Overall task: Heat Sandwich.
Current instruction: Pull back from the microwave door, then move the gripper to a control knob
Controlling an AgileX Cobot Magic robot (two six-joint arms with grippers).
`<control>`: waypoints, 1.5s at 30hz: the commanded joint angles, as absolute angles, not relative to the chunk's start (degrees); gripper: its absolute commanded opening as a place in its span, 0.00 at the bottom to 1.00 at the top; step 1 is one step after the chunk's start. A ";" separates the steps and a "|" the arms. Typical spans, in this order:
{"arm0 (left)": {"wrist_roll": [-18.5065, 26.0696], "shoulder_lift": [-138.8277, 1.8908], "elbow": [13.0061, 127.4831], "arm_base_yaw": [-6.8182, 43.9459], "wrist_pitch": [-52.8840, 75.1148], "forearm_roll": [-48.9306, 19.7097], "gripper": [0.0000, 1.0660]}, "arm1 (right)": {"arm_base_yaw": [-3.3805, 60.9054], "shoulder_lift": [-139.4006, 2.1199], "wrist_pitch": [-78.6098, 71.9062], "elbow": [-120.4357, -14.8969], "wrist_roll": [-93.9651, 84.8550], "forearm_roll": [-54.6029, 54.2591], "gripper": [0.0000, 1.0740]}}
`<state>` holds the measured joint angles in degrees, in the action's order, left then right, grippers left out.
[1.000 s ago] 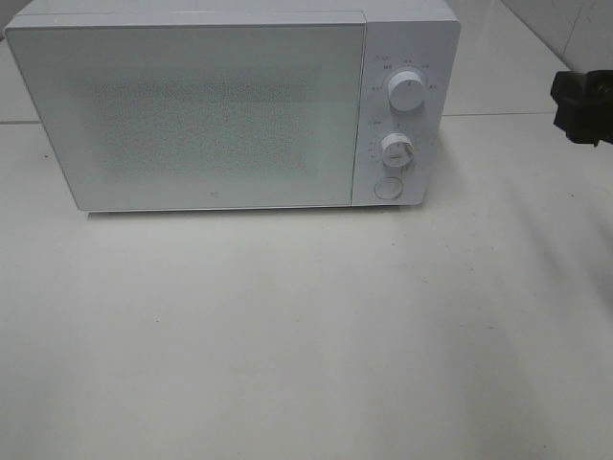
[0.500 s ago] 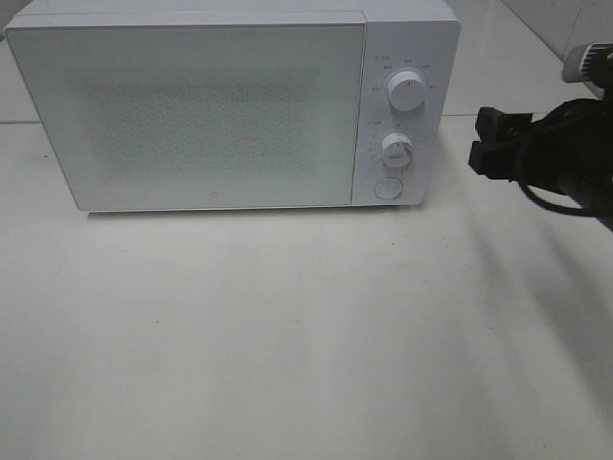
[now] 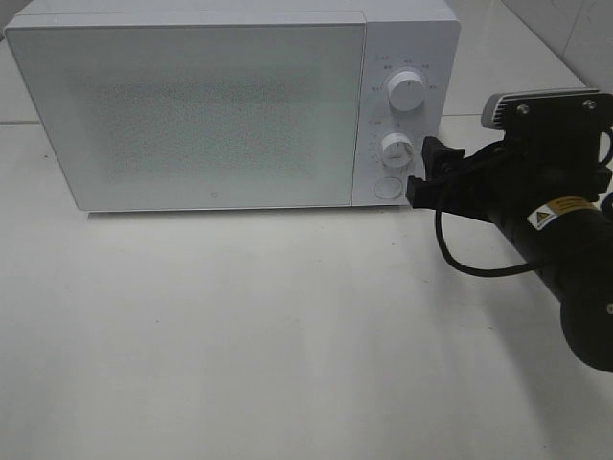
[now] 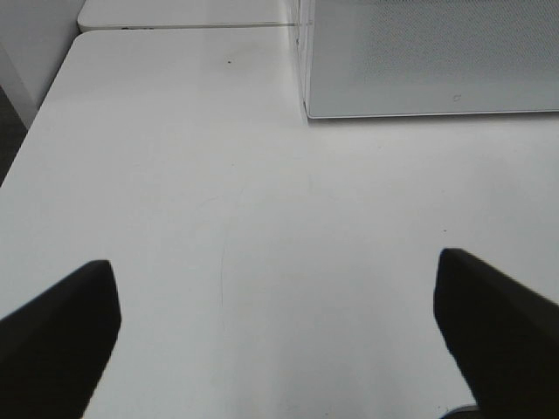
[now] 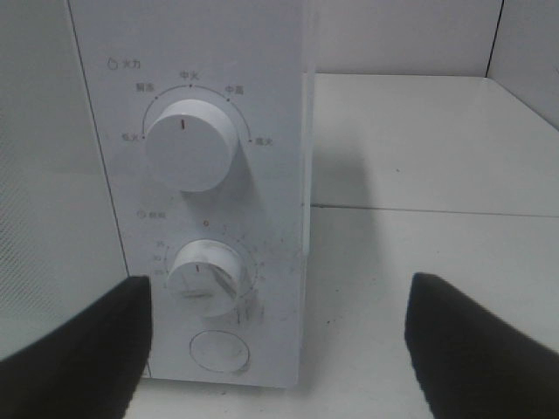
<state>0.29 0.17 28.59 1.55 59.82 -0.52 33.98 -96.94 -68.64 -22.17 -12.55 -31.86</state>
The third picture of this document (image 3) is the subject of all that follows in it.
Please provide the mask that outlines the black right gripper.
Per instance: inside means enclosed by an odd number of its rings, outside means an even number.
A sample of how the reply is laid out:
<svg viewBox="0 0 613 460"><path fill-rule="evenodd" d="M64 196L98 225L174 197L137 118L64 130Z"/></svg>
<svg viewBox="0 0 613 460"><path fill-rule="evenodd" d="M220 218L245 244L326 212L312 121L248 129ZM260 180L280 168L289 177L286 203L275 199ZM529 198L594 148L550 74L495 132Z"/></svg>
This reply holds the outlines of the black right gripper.
<svg viewBox="0 0 613 460"><path fill-rule="evenodd" d="M507 137L466 156L427 136L421 150L425 178L410 176L406 197L415 209L435 210L447 192L444 212L485 222L562 196L595 201L611 182L611 169L599 158L600 141Z"/></svg>

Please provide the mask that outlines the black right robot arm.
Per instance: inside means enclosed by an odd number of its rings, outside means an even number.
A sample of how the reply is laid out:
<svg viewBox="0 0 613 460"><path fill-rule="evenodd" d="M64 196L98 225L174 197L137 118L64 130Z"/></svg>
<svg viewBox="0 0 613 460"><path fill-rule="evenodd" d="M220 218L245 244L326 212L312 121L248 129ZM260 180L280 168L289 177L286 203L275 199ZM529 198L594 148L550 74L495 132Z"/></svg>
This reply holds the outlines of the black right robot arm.
<svg viewBox="0 0 613 460"><path fill-rule="evenodd" d="M535 272L560 304L561 329L574 355L593 369L611 371L612 221L593 205L587 183L504 141L467 156L427 136L421 156L425 177L409 177L406 196L412 207L434 211L444 260L481 278ZM462 263L446 243L445 214L493 224L522 263Z"/></svg>

